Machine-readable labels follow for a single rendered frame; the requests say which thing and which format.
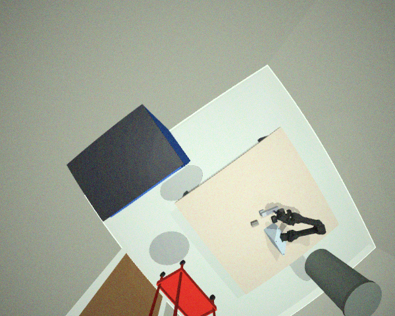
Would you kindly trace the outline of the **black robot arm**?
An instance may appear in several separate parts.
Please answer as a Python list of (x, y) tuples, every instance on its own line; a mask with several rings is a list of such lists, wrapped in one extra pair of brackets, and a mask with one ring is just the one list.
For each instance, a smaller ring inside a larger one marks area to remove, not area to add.
[[(290, 218), (291, 215), (291, 218)], [(313, 227), (308, 229), (303, 229), (300, 231), (289, 230), (287, 233), (280, 234), (281, 241), (288, 241), (292, 242), (293, 240), (297, 239), (300, 236), (307, 236), (309, 234), (326, 234), (325, 225), (320, 220), (315, 220), (307, 217), (303, 217), (299, 213), (285, 213), (283, 208), (277, 209), (276, 212), (277, 220), (285, 222), (288, 225), (294, 226), (295, 223), (300, 224), (308, 224), (312, 225)]]

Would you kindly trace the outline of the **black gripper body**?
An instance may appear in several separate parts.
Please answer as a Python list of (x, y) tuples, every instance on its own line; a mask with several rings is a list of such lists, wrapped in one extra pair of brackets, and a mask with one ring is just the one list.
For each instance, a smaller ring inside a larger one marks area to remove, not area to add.
[[(288, 210), (286, 210), (287, 211), (287, 213), (291, 213), (291, 210), (290, 209), (288, 209)], [(277, 221), (277, 217), (274, 215), (274, 216), (272, 216), (271, 217), (271, 219), (272, 219), (272, 223), (277, 223), (278, 221)]]

